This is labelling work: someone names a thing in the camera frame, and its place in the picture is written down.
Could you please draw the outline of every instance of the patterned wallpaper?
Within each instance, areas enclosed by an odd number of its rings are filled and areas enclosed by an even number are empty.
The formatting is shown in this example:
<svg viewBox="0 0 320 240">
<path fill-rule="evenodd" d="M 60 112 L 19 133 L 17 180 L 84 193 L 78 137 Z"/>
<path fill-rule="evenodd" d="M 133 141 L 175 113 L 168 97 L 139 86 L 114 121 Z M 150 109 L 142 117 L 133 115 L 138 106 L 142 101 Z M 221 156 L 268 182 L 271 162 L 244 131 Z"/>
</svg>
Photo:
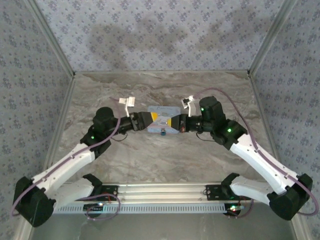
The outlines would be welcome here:
<svg viewBox="0 0 320 240">
<path fill-rule="evenodd" d="M 0 9 L 0 239 L 11 240 L 15 184 L 42 170 L 70 80 L 23 0 Z"/>
<path fill-rule="evenodd" d="M 313 178 L 320 200 L 320 2 L 300 0 L 254 79 L 282 161 Z M 309 201 L 303 209 L 314 209 Z M 320 239 L 320 214 L 307 219 Z"/>
<path fill-rule="evenodd" d="M 36 0 L 73 70 L 245 70 L 284 0 Z"/>
</svg>

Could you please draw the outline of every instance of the black mounting bracket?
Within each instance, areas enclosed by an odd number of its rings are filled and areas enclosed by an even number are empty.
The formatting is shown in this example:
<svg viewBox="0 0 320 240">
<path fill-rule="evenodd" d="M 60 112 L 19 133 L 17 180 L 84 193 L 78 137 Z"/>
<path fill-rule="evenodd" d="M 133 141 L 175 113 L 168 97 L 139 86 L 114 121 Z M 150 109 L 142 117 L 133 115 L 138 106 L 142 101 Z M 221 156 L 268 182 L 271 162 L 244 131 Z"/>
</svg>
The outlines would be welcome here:
<svg viewBox="0 0 320 240">
<path fill-rule="evenodd" d="M 97 177 L 95 177 L 92 174 L 84 175 L 83 178 L 89 180 L 92 183 L 92 185 L 94 186 L 94 189 L 93 189 L 90 197 L 97 196 L 100 194 L 113 194 L 115 196 L 118 196 L 119 186 L 117 186 L 117 185 L 103 185 L 102 181 L 100 181 Z M 104 201 L 116 202 L 117 201 L 117 199 L 115 199 L 113 196 L 109 196 L 109 197 L 108 196 L 101 196 L 101 197 L 97 197 L 95 200 L 100 201 L 100 202 L 104 202 Z"/>
<path fill-rule="evenodd" d="M 297 179 L 311 191 L 313 180 L 309 175 L 304 173 L 301 176 L 297 176 Z M 278 195 L 272 192 L 267 197 L 270 200 L 269 206 L 273 212 L 287 221 L 290 221 L 310 198 L 307 192 L 297 183 L 292 187 L 287 187 L 286 193 Z"/>
<path fill-rule="evenodd" d="M 33 180 L 25 176 L 18 180 L 15 185 L 13 202 L 32 184 Z M 35 186 L 18 202 L 15 209 L 36 228 L 51 217 L 55 202 L 56 200 L 47 197 L 44 188 L 39 189 Z"/>
<path fill-rule="evenodd" d="M 248 197 L 240 197 L 235 194 L 227 196 L 220 184 L 216 185 L 206 185 L 203 191 L 203 194 L 206 195 L 208 201 L 239 201 L 239 200 L 250 200 Z"/>
<path fill-rule="evenodd" d="M 100 194 L 113 194 L 115 196 L 118 196 L 118 189 L 119 186 L 117 185 L 100 185 L 96 191 L 93 190 L 93 194 L 91 196 L 96 196 Z M 95 201 L 99 202 L 116 202 L 117 200 L 113 196 L 101 196 L 97 197 Z M 83 205 L 83 211 L 87 211 L 90 208 L 91 212 L 101 212 L 104 209 L 103 205 L 100 205 L 99 203 L 89 203 Z M 97 218 L 101 215 L 101 213 L 89 213 L 89 217 L 91 218 Z"/>
</svg>

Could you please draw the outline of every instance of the marble surface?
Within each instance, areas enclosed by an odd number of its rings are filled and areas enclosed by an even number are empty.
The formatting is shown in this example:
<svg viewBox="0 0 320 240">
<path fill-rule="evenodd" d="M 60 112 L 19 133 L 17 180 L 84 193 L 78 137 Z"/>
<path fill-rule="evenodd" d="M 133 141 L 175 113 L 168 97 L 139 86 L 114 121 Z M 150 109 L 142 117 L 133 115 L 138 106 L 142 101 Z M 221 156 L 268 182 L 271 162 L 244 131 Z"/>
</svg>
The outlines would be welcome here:
<svg viewBox="0 0 320 240">
<path fill-rule="evenodd" d="M 125 72 L 84 73 L 75 77 L 75 89 L 59 144 L 57 162 L 73 147 L 92 125 L 98 108 L 116 109 L 109 97 L 135 96 L 135 107 L 130 112 L 146 111 L 148 106 L 179 106 L 180 99 L 194 95 L 207 87 L 227 92 L 254 130 L 259 144 L 271 151 L 248 79 L 241 74 L 226 72 Z M 233 106 L 216 91 L 202 95 L 215 96 L 227 118 L 241 124 Z M 121 116 L 125 115 L 120 105 Z M 202 138 L 209 140 L 204 133 Z M 262 177 L 243 159 L 224 147 L 201 141 L 195 132 L 160 136 L 147 130 L 129 132 L 126 140 L 112 140 L 108 150 L 91 164 L 77 172 L 71 181 L 92 173 L 103 182 L 208 182 L 221 181 L 230 173 L 262 180 Z"/>
</svg>

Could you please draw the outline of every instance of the cable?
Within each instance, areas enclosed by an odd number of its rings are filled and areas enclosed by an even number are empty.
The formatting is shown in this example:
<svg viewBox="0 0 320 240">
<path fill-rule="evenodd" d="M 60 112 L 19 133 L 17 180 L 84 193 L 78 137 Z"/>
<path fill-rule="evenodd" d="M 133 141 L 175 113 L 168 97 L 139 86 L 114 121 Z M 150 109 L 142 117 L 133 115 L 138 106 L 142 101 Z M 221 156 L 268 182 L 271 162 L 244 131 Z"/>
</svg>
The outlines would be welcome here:
<svg viewBox="0 0 320 240">
<path fill-rule="evenodd" d="M 11 211 L 10 211 L 10 214 L 11 216 L 15 217 L 15 216 L 18 216 L 19 213 L 14 213 L 15 209 L 16 209 L 16 206 L 18 205 L 18 203 L 21 201 L 21 199 L 31 190 L 33 189 L 35 186 L 37 186 L 38 184 L 40 184 L 42 181 L 46 180 L 51 174 L 53 174 L 57 169 L 59 169 L 61 166 L 63 166 L 64 164 L 66 164 L 68 161 L 70 161 L 71 159 L 73 159 L 73 157 L 87 151 L 87 150 L 90 150 L 92 148 L 95 148 L 97 146 L 100 146 L 101 144 L 104 144 L 105 142 L 109 141 L 115 134 L 116 132 L 118 131 L 118 128 L 120 126 L 120 119 L 121 119 L 121 112 L 120 112 L 120 109 L 119 109 L 119 106 L 117 104 L 117 100 L 110 97 L 114 102 L 115 102 L 115 106 L 116 106 L 116 110 L 117 110 L 117 113 L 118 113 L 118 120 L 117 120 L 117 123 L 116 123 L 116 126 L 113 130 L 113 132 L 104 140 L 102 140 L 101 142 L 98 142 L 96 144 L 93 144 L 91 146 L 87 146 L 79 151 L 77 151 L 73 156 L 69 156 L 67 157 L 64 161 L 62 161 L 60 164 L 58 164 L 55 168 L 53 168 L 50 172 L 48 172 L 42 179 L 36 181 L 35 183 L 33 183 L 32 185 L 30 185 L 26 190 L 24 190 L 18 197 L 17 199 L 14 201 L 13 205 L 12 205 L 12 208 L 11 208 Z"/>
<path fill-rule="evenodd" d="M 103 220 L 109 220 L 109 219 L 113 219 L 121 210 L 121 201 L 120 199 L 114 195 L 114 194 L 110 194 L 110 193 L 103 193 L 103 194 L 100 194 L 100 195 L 95 195 L 95 196 L 87 196 L 87 197 L 83 197 L 83 198 L 80 198 L 78 200 L 91 200 L 91 199 L 96 199 L 96 198 L 100 198 L 100 197 L 113 197 L 116 199 L 116 201 L 118 202 L 118 207 L 116 208 L 116 211 L 113 215 L 111 216 L 108 216 L 108 217 L 102 217 L 102 218 L 94 218 L 94 217 L 90 217 L 89 216 L 89 212 L 91 211 L 91 209 L 93 209 L 95 206 L 92 206 L 92 207 L 89 207 L 87 210 L 86 210 L 86 218 L 88 220 L 92 220 L 92 221 L 103 221 Z"/>
<path fill-rule="evenodd" d="M 117 139 L 114 139 L 113 137 L 111 138 L 112 140 L 116 141 L 116 142 L 122 142 L 123 140 L 125 140 L 126 138 L 128 137 L 128 133 L 126 132 L 125 133 L 125 137 L 121 140 L 117 140 Z"/>
<path fill-rule="evenodd" d="M 238 204 L 240 204 L 241 199 L 243 199 L 243 200 L 244 200 L 244 203 L 247 204 L 247 199 L 246 199 L 244 196 L 239 196 L 239 197 L 240 197 L 240 200 L 239 200 L 239 203 L 238 203 Z"/>
<path fill-rule="evenodd" d="M 244 217 L 248 216 L 248 215 L 251 213 L 251 211 L 252 211 L 253 208 L 254 208 L 254 200 L 251 199 L 249 209 L 248 209 L 248 211 L 246 211 L 245 214 L 242 214 L 242 215 L 240 215 L 240 216 L 237 216 L 237 215 L 236 215 L 234 212 L 232 212 L 231 210 L 227 210 L 227 212 L 230 213 L 230 214 L 235 215 L 234 218 L 241 219 L 241 218 L 244 218 Z"/>
<path fill-rule="evenodd" d="M 268 163 L 270 164 L 274 169 L 276 169 L 278 172 L 280 172 L 282 175 L 286 176 L 288 179 L 292 180 L 295 184 L 298 184 L 313 200 L 314 202 L 314 206 L 315 206 L 315 209 L 314 209 L 314 212 L 312 213 L 304 213 L 304 212 L 298 212 L 298 214 L 301 214 L 303 216 L 314 216 L 314 215 L 317 215 L 318 212 L 319 212 L 319 203 L 316 199 L 316 197 L 314 196 L 314 194 L 308 189 L 306 188 L 301 182 L 299 182 L 298 180 L 296 180 L 294 177 L 292 177 L 291 175 L 289 175 L 287 172 L 285 172 L 284 170 L 282 170 L 280 167 L 278 167 L 277 165 L 275 165 L 272 161 L 270 161 L 259 149 L 258 149 L 258 145 L 257 145 L 257 142 L 256 142 L 256 139 L 255 139 L 255 136 L 253 134 L 253 131 L 251 129 L 251 127 L 249 126 L 248 122 L 246 121 L 246 119 L 242 116 L 242 114 L 240 113 L 239 109 L 237 108 L 235 102 L 231 99 L 231 97 L 226 93 L 224 92 L 223 90 L 219 89 L 219 88 L 216 88 L 216 87 L 207 87 L 199 92 L 197 92 L 193 98 L 197 98 L 200 94 L 208 91 L 208 90 L 216 90 L 220 93 L 222 93 L 223 95 L 225 95 L 229 101 L 231 102 L 231 104 L 233 105 L 235 111 L 238 113 L 238 115 L 240 116 L 240 118 L 242 119 L 242 121 L 244 122 L 246 128 L 248 129 L 248 132 L 249 132 L 249 135 L 250 135 L 250 138 L 251 138 L 251 141 L 252 141 L 252 144 L 255 148 L 255 150 L 259 153 L 259 155 Z"/>
<path fill-rule="evenodd" d="M 199 132 L 197 132 L 195 135 L 196 135 L 196 137 L 197 137 L 198 139 L 200 139 L 201 141 L 205 141 L 205 142 L 215 142 L 214 140 L 206 140 L 206 139 L 200 138 L 200 137 L 199 137 Z"/>
</svg>

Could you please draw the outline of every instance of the purple cable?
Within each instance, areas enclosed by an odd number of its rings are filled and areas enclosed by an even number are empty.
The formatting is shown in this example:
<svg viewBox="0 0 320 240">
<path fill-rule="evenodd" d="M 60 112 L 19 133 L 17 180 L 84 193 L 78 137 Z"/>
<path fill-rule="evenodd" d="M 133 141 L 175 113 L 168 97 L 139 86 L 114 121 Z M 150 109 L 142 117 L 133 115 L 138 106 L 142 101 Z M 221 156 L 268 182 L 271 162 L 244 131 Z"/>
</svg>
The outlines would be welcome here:
<svg viewBox="0 0 320 240">
<path fill-rule="evenodd" d="M 90 217 L 89 216 L 89 212 L 91 211 L 91 209 L 94 208 L 94 206 L 92 206 L 92 207 L 89 207 L 86 210 L 86 213 L 85 213 L 85 215 L 86 215 L 88 220 L 103 221 L 103 220 L 113 219 L 120 212 L 120 209 L 121 209 L 121 201 L 120 201 L 120 199 L 116 195 L 113 195 L 113 194 L 110 194 L 110 193 L 103 193 L 103 194 L 96 195 L 96 196 L 87 196 L 87 197 L 80 198 L 79 200 L 91 200 L 91 199 L 96 199 L 96 198 L 100 198 L 100 197 L 113 197 L 113 198 L 115 198 L 117 200 L 117 202 L 119 204 L 118 204 L 118 207 L 116 208 L 115 213 L 112 216 L 102 217 L 102 218 Z"/>
<path fill-rule="evenodd" d="M 319 203 L 316 199 L 316 197 L 313 195 L 313 193 L 308 189 L 306 188 L 301 182 L 299 182 L 298 180 L 296 180 L 294 177 L 292 177 L 291 175 L 289 175 L 288 173 L 286 173 L 284 170 L 282 170 L 281 168 L 279 168 L 277 165 L 275 165 L 272 161 L 269 160 L 269 158 L 267 158 L 259 149 L 258 149 L 258 145 L 257 145 L 257 142 L 256 142 L 256 139 L 255 139 L 255 136 L 253 134 L 253 131 L 251 129 L 251 127 L 249 126 L 248 122 L 246 121 L 246 119 L 242 116 L 242 114 L 240 113 L 239 109 L 237 108 L 235 102 L 231 99 L 231 97 L 226 93 L 224 92 L 223 90 L 219 89 L 219 88 L 216 88 L 216 87 L 207 87 L 199 92 L 197 92 L 193 98 L 196 99 L 200 94 L 208 91 L 208 90 L 216 90 L 216 91 L 219 91 L 220 93 L 222 93 L 223 95 L 225 95 L 229 101 L 231 102 L 231 104 L 233 105 L 235 111 L 238 113 L 238 115 L 240 116 L 240 118 L 242 119 L 242 121 L 244 122 L 246 128 L 248 129 L 248 132 L 249 132 L 249 135 L 250 135 L 250 138 L 252 140 L 252 144 L 255 148 L 255 150 L 259 153 L 259 155 L 268 163 L 270 164 L 274 169 L 276 169 L 278 172 L 280 172 L 282 175 L 286 176 L 288 179 L 292 180 L 295 184 L 298 184 L 310 197 L 311 199 L 313 200 L 314 202 L 314 206 L 315 206 L 315 209 L 314 209 L 314 212 L 312 213 L 304 213 L 304 212 L 298 212 L 298 214 L 301 214 L 303 216 L 314 216 L 314 215 L 317 215 L 318 212 L 319 212 Z"/>
<path fill-rule="evenodd" d="M 237 218 L 238 218 L 238 219 L 241 219 L 241 218 L 244 218 L 245 216 L 249 215 L 249 214 L 251 213 L 251 211 L 252 211 L 253 208 L 254 208 L 254 200 L 251 199 L 249 210 L 248 210 L 245 214 L 243 214 L 243 215 L 241 215 L 241 216 L 238 216 Z"/>
<path fill-rule="evenodd" d="M 91 146 L 87 146 L 79 151 L 77 151 L 74 155 L 72 155 L 73 157 L 76 157 L 77 155 L 83 153 L 84 151 L 87 151 L 87 150 L 90 150 L 92 148 L 95 148 L 97 146 L 100 146 L 101 144 L 104 144 L 105 142 L 109 141 L 115 134 L 116 132 L 118 131 L 118 128 L 120 126 L 120 119 L 121 119 L 121 113 L 120 113 L 120 108 L 118 106 L 117 103 L 117 100 L 110 97 L 114 102 L 115 102 L 115 106 L 116 106 L 116 110 L 117 110 L 117 113 L 118 113 L 118 120 L 117 120 L 117 123 L 116 123 L 116 126 L 115 126 L 115 129 L 113 130 L 113 132 L 104 140 L 102 140 L 101 142 L 98 142 L 96 144 L 93 144 Z M 21 199 L 31 190 L 33 189 L 35 186 L 37 186 L 39 183 L 41 183 L 43 181 L 43 179 L 46 179 L 48 178 L 51 174 L 53 174 L 57 169 L 59 169 L 61 166 L 63 166 L 64 164 L 66 164 L 68 161 L 70 161 L 71 159 L 73 159 L 72 156 L 69 156 L 67 157 L 64 161 L 62 161 L 60 164 L 58 164 L 55 168 L 53 168 L 50 172 L 48 172 L 42 179 L 36 181 L 35 183 L 33 183 L 31 186 L 29 186 L 26 190 L 24 190 L 20 196 L 17 197 L 17 199 L 14 201 L 13 205 L 12 205 L 12 208 L 11 208 L 11 216 L 12 217 L 15 217 L 15 216 L 18 216 L 19 214 L 18 213 L 14 213 L 15 209 L 16 209 L 16 206 L 18 205 L 18 203 L 21 201 Z"/>
</svg>

